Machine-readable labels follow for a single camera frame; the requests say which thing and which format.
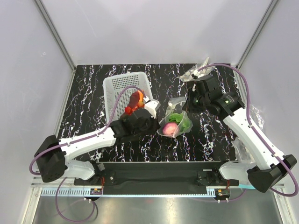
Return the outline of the back bag of slices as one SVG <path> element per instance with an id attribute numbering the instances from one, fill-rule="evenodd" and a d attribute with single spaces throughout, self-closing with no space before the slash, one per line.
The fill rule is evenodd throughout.
<path id="1" fill-rule="evenodd" d="M 215 66 L 211 66 L 205 69 L 202 69 L 202 67 L 205 67 L 208 65 L 209 57 L 207 57 L 203 63 L 197 63 L 193 67 L 191 67 L 187 72 L 185 72 L 183 75 L 181 75 L 179 78 L 182 82 L 187 83 L 191 81 L 197 81 L 200 80 L 202 77 L 209 75 L 210 72 L 215 68 Z"/>

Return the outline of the blue-zip bag of slices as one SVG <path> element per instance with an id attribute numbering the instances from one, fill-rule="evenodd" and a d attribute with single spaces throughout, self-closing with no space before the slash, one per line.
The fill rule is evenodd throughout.
<path id="1" fill-rule="evenodd" d="M 253 185 L 251 184 L 239 184 L 238 185 L 239 188 L 242 188 L 242 189 L 256 189 Z"/>

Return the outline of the orange papaya slice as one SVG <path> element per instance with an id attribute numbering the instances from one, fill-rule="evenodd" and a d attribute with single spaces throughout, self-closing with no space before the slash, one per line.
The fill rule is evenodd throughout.
<path id="1" fill-rule="evenodd" d="M 132 95 L 129 98 L 129 103 L 128 105 L 131 108 L 139 107 L 143 108 L 144 107 L 144 102 L 143 102 L 143 93 L 141 91 L 136 91 L 132 93 Z"/>

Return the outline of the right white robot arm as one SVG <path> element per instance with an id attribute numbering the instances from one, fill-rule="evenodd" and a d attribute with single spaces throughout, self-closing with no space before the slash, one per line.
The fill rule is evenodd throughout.
<path id="1" fill-rule="evenodd" d="M 285 155 L 265 136 L 250 118 L 241 98 L 235 92 L 223 93 L 215 77 L 206 75 L 190 78 L 187 100 L 183 110 L 188 113 L 208 111 L 223 121 L 240 139 L 253 163 L 228 161 L 212 173 L 213 182 L 223 185 L 228 180 L 249 182 L 265 193 L 287 175 L 297 163 L 292 155 Z"/>

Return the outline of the crumpled clear bags pile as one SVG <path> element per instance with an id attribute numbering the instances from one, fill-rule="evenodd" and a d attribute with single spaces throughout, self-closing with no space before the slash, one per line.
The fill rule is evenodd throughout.
<path id="1" fill-rule="evenodd" d="M 251 122 L 263 131 L 264 119 L 262 117 L 262 111 L 256 108 L 254 105 L 250 105 L 249 115 Z M 236 134 L 236 138 L 233 141 L 233 147 L 235 149 L 235 161 L 244 164 L 256 163 L 255 153 L 250 150 L 249 146 L 245 144 L 243 138 Z"/>

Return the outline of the white perforated plastic basket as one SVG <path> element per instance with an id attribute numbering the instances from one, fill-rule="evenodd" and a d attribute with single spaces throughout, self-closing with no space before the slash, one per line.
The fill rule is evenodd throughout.
<path id="1" fill-rule="evenodd" d="M 128 86 L 136 86 L 153 99 L 147 75 L 144 72 L 131 72 L 107 77 L 103 81 L 106 120 L 118 120 L 129 103 L 129 98 L 137 89 L 127 89 L 116 103 L 120 92 Z"/>

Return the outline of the aluminium frame post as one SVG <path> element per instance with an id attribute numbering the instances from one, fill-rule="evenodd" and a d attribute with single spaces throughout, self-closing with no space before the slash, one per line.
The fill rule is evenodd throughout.
<path id="1" fill-rule="evenodd" d="M 244 62 L 246 61 L 248 55 L 250 54 L 251 50 L 253 49 L 255 43 L 257 42 L 261 32 L 263 31 L 263 29 L 265 28 L 268 20 L 270 19 L 273 11 L 275 10 L 276 6 L 278 5 L 278 3 L 280 2 L 280 0 L 271 0 L 266 11 L 264 12 L 257 28 L 255 29 L 249 43 L 247 44 L 240 60 L 238 61 L 238 63 L 236 64 L 236 67 L 238 69 L 240 69 Z"/>
<path id="2" fill-rule="evenodd" d="M 66 46 L 65 44 L 63 43 L 51 17 L 50 17 L 50 14 L 48 13 L 44 3 L 42 0 L 33 0 L 34 4 L 36 5 L 38 11 L 40 12 L 43 20 L 45 21 L 52 37 L 54 38 L 56 44 L 58 45 L 64 59 L 66 60 L 67 64 L 69 65 L 71 71 L 75 71 L 76 70 L 76 65 L 75 63 L 73 62 L 68 50 L 66 49 Z"/>

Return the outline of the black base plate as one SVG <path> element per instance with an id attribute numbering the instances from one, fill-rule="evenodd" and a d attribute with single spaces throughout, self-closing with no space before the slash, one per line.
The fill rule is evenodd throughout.
<path id="1" fill-rule="evenodd" d="M 220 175 L 221 161 L 192 162 L 102 162 L 96 164 L 105 185 L 120 185 L 124 182 L 191 182 L 204 186 L 232 186 L 238 181 Z"/>

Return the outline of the left aluminium frame post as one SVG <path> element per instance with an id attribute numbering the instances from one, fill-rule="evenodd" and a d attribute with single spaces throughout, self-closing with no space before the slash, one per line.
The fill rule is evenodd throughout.
<path id="1" fill-rule="evenodd" d="M 68 50 L 66 49 L 66 46 L 65 44 L 63 43 L 51 17 L 50 17 L 50 14 L 48 13 L 44 3 L 42 0 L 33 0 L 34 4 L 36 5 L 38 11 L 40 12 L 43 20 L 45 21 L 52 37 L 54 38 L 56 44 L 58 45 L 64 59 L 66 60 L 67 64 L 69 65 L 71 71 L 75 71 L 76 70 L 76 65 L 75 63 L 73 62 Z"/>

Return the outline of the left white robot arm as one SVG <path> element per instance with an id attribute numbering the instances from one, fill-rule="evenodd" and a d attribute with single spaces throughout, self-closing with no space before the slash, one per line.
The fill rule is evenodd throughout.
<path id="1" fill-rule="evenodd" d="M 101 179 L 99 168 L 90 161 L 78 161 L 76 157 L 99 148 L 139 140 L 154 134 L 159 127 L 156 112 L 139 109 L 91 133 L 60 140 L 55 135 L 48 136 L 35 153 L 34 162 L 44 183 L 72 177 L 95 185 Z"/>

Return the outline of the red cherry bunch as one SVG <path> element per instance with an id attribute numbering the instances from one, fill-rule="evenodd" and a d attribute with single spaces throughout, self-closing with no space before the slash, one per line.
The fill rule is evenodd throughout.
<path id="1" fill-rule="evenodd" d="M 124 114 L 125 115 L 131 115 L 133 112 L 137 111 L 139 109 L 139 107 L 135 107 L 135 108 L 131 108 L 129 106 L 127 106 L 124 110 Z"/>

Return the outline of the purple onion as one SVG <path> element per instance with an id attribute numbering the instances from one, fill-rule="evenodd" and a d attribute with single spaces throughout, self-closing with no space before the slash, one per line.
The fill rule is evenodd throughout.
<path id="1" fill-rule="evenodd" d="M 163 127 L 163 135 L 165 136 L 169 136 L 169 137 L 175 137 L 178 135 L 179 132 L 179 128 L 178 125 L 174 122 L 170 122 L 167 123 L 164 127 Z"/>

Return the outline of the right aluminium frame post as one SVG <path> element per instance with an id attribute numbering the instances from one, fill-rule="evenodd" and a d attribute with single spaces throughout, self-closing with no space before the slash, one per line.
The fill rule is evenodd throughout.
<path id="1" fill-rule="evenodd" d="M 273 11 L 275 10 L 276 6 L 278 5 L 278 3 L 280 2 L 280 0 L 271 0 L 266 11 L 264 12 L 257 28 L 255 29 L 249 43 L 247 44 L 240 60 L 238 61 L 238 63 L 236 64 L 236 67 L 238 69 L 240 69 L 244 62 L 246 61 L 248 55 L 250 54 L 251 50 L 253 49 L 255 43 L 257 42 L 261 32 L 263 31 L 263 29 L 265 28 L 268 20 L 270 19 Z"/>

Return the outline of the zip bag with white slices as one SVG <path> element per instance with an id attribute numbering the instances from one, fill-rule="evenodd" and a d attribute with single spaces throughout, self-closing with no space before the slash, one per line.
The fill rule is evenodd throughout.
<path id="1" fill-rule="evenodd" d="M 184 133 L 189 133 L 193 124 L 188 115 L 183 111 L 186 103 L 184 97 L 171 98 L 165 112 L 165 116 L 159 122 L 157 133 L 168 138 L 176 138 Z"/>

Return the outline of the green lettuce head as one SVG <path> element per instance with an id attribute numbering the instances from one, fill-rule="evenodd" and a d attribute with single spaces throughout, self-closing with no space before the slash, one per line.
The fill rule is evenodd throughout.
<path id="1" fill-rule="evenodd" d="M 174 122 L 178 126 L 180 126 L 180 131 L 185 131 L 191 126 L 191 121 L 189 118 L 182 112 L 182 113 L 172 113 L 169 116 L 168 122 Z"/>

